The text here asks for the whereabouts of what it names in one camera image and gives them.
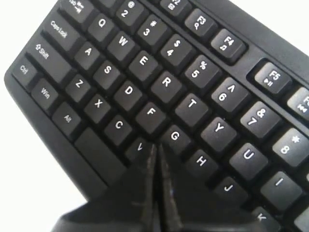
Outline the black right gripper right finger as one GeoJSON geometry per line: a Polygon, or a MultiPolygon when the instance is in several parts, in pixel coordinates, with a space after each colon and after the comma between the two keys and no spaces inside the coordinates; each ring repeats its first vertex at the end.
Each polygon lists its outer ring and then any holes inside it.
{"type": "Polygon", "coordinates": [[[272,231],[257,215],[209,190],[167,145],[158,146],[158,165],[166,231],[272,231]]]}

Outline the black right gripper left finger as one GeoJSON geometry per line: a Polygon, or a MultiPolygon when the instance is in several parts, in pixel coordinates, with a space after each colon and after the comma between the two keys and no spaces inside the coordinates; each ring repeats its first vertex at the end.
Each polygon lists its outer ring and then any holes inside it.
{"type": "Polygon", "coordinates": [[[54,232],[157,232],[154,187],[157,146],[151,144],[102,195],[62,215],[54,232]]]}

